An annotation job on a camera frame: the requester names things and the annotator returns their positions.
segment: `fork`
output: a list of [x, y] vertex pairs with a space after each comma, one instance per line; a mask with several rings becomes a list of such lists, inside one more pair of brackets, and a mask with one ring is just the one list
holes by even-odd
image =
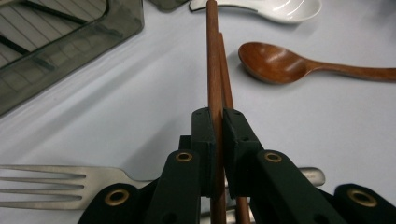
[[74, 199], [53, 201], [20, 201], [0, 202], [0, 207], [45, 209], [45, 210], [83, 210], [103, 188], [116, 184], [130, 184], [141, 189], [150, 181], [132, 180], [124, 171], [112, 167], [94, 166], [60, 166], [60, 165], [0, 165], [0, 170], [29, 171], [36, 173], [52, 173], [72, 175], [64, 178], [38, 177], [1, 177], [0, 181], [26, 182], [38, 184], [55, 184], [67, 186], [69, 189], [0, 189], [0, 193], [34, 194], [67, 197]]

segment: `wooden chopstick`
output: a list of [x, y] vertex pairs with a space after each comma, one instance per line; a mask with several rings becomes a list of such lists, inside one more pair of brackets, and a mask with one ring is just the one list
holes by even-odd
[[226, 224], [224, 164], [222, 150], [222, 90], [219, 60], [218, 5], [206, 3], [207, 95], [216, 136], [216, 168], [214, 196], [210, 199], [211, 223]]
[[[227, 67], [227, 58], [225, 55], [224, 39], [222, 33], [219, 33], [219, 56], [221, 68], [221, 89], [224, 107], [233, 109], [233, 94], [231, 91], [230, 76]], [[250, 224], [250, 214], [248, 211], [248, 199], [246, 197], [236, 198], [236, 223]]]

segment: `brass screw hole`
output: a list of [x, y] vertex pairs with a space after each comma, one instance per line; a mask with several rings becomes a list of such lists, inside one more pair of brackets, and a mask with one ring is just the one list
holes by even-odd
[[279, 155], [273, 153], [273, 152], [267, 152], [264, 154], [264, 157], [266, 160], [271, 161], [271, 162], [280, 162], [282, 161], [282, 157]]
[[359, 189], [349, 189], [347, 191], [347, 196], [349, 196], [353, 202], [366, 207], [376, 207], [377, 205], [377, 201], [373, 196]]
[[114, 189], [105, 197], [105, 203], [109, 206], [117, 206], [128, 200], [129, 192], [126, 189]]
[[190, 161], [192, 160], [192, 155], [187, 152], [180, 152], [176, 155], [176, 160], [181, 162]]

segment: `wooden spoon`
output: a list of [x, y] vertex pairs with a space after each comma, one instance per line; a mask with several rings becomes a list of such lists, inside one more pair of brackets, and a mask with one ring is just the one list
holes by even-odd
[[374, 81], [396, 81], [396, 68], [356, 67], [306, 59], [278, 46], [250, 42], [239, 48], [239, 58], [251, 75], [265, 82], [286, 84], [317, 70]]

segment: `spoon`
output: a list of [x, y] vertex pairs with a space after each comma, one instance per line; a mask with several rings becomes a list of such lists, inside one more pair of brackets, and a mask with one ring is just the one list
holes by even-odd
[[[320, 0], [217, 0], [219, 7], [243, 7], [260, 16], [280, 23], [298, 23], [316, 16], [321, 9]], [[192, 0], [190, 10], [206, 7], [206, 0]]]
[[318, 70], [335, 71], [350, 77], [373, 81], [396, 81], [396, 68], [357, 67], [306, 59], [278, 46], [250, 42], [239, 48], [239, 58], [259, 80], [286, 84]]

